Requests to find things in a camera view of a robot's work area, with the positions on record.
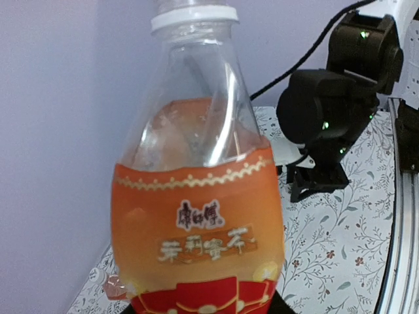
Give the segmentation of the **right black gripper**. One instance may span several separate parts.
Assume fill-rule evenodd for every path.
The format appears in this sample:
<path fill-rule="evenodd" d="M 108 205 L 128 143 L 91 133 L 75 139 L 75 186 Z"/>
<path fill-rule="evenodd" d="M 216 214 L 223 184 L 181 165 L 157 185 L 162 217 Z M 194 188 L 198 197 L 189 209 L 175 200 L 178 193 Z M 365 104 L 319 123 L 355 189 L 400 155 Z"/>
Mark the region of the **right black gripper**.
<path fill-rule="evenodd" d="M 287 165 L 287 183 L 291 185 L 290 202 L 297 203 L 319 193 L 333 193 L 348 186 L 348 177 L 341 165 L 345 155 L 321 152 L 315 158 L 307 149 L 296 161 Z"/>

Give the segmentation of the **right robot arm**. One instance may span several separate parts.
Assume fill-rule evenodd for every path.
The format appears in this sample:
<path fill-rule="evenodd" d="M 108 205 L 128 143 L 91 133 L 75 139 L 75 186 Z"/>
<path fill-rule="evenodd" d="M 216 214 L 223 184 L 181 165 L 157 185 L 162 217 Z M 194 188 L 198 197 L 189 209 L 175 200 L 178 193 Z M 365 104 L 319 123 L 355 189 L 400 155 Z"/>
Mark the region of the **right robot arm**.
<path fill-rule="evenodd" d="M 417 1 L 359 1 L 331 21 L 325 69 L 296 69 L 276 116 L 299 156 L 286 163 L 290 200 L 346 188 L 341 161 L 391 95 L 404 68 L 404 43 Z"/>

